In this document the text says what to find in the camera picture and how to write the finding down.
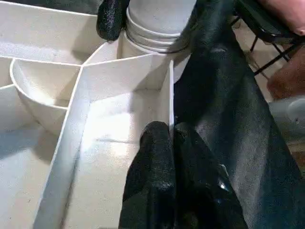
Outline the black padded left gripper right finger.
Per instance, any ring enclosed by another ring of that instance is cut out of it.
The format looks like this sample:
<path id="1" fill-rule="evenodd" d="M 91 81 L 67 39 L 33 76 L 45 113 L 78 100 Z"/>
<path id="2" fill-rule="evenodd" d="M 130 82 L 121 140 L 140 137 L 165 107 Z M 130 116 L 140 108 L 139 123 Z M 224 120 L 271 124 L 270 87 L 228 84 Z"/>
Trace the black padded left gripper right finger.
<path id="1" fill-rule="evenodd" d="M 174 128 L 174 159 L 180 228 L 248 227 L 224 166 L 186 123 Z"/>

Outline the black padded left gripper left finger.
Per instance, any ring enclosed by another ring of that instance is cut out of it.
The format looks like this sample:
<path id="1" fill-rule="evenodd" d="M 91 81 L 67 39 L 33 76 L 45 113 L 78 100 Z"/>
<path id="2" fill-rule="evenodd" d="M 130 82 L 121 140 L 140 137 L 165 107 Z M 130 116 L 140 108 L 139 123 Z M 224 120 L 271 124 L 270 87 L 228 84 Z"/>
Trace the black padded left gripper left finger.
<path id="1" fill-rule="evenodd" d="M 143 130 L 122 197 L 121 229 L 173 229 L 176 177 L 168 125 L 153 121 Z"/>

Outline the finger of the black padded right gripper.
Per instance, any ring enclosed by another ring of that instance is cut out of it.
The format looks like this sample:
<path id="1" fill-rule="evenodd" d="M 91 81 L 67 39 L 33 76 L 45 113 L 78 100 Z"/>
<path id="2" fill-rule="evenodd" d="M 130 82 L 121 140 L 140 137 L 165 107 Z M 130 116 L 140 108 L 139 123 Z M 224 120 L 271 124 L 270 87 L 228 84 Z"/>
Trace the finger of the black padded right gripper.
<path id="1" fill-rule="evenodd" d="M 97 13 L 96 31 L 98 35 L 112 42 L 119 38 L 126 25 L 126 10 L 130 0 L 104 0 Z"/>
<path id="2" fill-rule="evenodd" d="M 234 0 L 197 0 L 181 35 L 170 46 L 170 52 L 189 47 L 195 54 L 208 54 L 220 46 L 236 45 L 230 26 Z"/>

